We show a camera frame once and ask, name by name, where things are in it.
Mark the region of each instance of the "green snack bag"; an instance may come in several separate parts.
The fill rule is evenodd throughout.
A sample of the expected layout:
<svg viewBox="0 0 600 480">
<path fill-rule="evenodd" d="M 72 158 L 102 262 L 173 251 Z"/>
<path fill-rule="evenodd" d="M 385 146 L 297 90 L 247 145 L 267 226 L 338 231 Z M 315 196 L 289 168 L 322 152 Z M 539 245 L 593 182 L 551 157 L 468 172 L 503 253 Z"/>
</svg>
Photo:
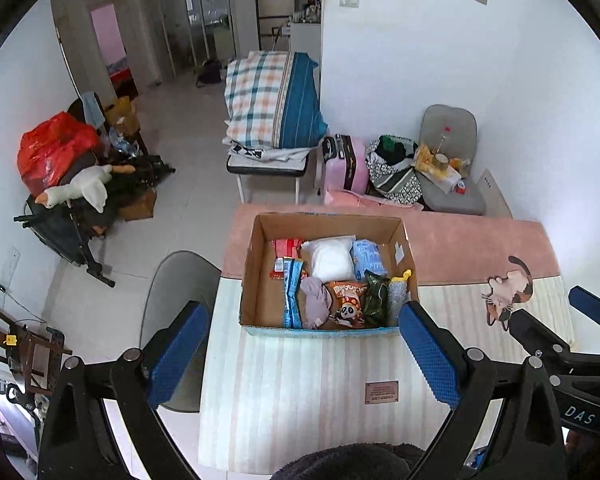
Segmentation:
<svg viewBox="0 0 600 480">
<path fill-rule="evenodd" d="M 362 314 L 368 328 L 378 328 L 387 324 L 387 296 L 389 293 L 389 278 L 378 276 L 370 270 L 365 270 L 368 282 L 365 307 Z"/>
</svg>

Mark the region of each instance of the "plaid blanket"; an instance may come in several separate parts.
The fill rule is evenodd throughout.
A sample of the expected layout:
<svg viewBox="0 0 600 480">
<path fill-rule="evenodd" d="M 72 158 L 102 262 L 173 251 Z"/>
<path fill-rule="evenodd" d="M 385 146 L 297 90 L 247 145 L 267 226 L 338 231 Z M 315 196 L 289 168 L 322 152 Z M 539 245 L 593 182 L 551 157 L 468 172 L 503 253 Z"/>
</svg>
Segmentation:
<svg viewBox="0 0 600 480">
<path fill-rule="evenodd" d="M 227 136 L 247 148 L 312 148 L 327 131 L 307 54 L 252 52 L 227 69 Z"/>
</svg>

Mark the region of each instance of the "metal screw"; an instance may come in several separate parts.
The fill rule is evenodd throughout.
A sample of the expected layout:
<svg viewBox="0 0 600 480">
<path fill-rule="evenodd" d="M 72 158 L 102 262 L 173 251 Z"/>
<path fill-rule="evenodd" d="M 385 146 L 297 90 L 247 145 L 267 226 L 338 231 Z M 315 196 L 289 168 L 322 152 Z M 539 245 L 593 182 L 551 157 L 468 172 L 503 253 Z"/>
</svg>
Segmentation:
<svg viewBox="0 0 600 480">
<path fill-rule="evenodd" d="M 469 348 L 466 351 L 466 354 L 469 356 L 469 359 L 471 359 L 471 361 L 482 361 L 484 359 L 484 354 L 482 353 L 482 350 L 478 348 Z"/>
<path fill-rule="evenodd" d="M 73 370 L 79 364 L 80 359 L 78 359 L 76 356 L 71 356 L 64 362 L 64 367 L 68 368 L 69 370 Z"/>
<path fill-rule="evenodd" d="M 125 361 L 129 361 L 131 363 L 131 362 L 139 359 L 141 355 L 142 355 L 142 352 L 140 351 L 140 349 L 130 348 L 129 350 L 126 350 L 125 353 L 122 354 L 122 358 Z"/>
<path fill-rule="evenodd" d="M 540 359 L 538 359 L 535 355 L 532 355 L 529 358 L 529 364 L 531 365 L 532 368 L 535 368 L 535 369 L 542 368 L 542 361 Z"/>
</svg>

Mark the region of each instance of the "purple cloth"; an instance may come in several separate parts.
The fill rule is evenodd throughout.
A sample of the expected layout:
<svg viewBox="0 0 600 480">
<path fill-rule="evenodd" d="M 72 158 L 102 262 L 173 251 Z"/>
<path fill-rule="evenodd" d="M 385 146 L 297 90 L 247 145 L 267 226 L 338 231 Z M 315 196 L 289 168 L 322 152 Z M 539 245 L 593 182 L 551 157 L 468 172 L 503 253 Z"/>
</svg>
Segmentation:
<svg viewBox="0 0 600 480">
<path fill-rule="evenodd" d="M 322 284 L 321 280 L 309 276 L 300 282 L 300 290 L 306 294 L 304 312 L 306 320 L 304 328 L 318 328 L 329 317 L 331 294 Z"/>
</svg>

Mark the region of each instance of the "striped tablecloth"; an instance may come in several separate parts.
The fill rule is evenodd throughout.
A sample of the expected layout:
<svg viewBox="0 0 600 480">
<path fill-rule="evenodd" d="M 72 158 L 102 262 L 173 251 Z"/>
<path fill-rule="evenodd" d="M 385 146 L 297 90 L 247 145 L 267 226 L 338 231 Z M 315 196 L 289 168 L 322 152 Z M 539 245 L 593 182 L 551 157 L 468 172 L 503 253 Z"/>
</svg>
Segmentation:
<svg viewBox="0 0 600 480">
<path fill-rule="evenodd" d="M 420 286 L 420 303 L 467 346 L 494 360 L 526 356 L 499 323 L 487 326 L 486 284 Z M 238 324 L 241 282 L 222 278 L 211 323 L 202 389 L 198 461 L 271 474 L 319 449 L 353 442 L 427 447 L 448 413 L 437 402 L 400 335 L 302 339 L 248 335 Z M 567 342 L 573 339 L 562 280 L 534 280 L 526 309 Z M 365 383 L 398 381 L 398 402 L 365 405 Z M 488 413 L 476 446 L 487 443 Z"/>
</svg>

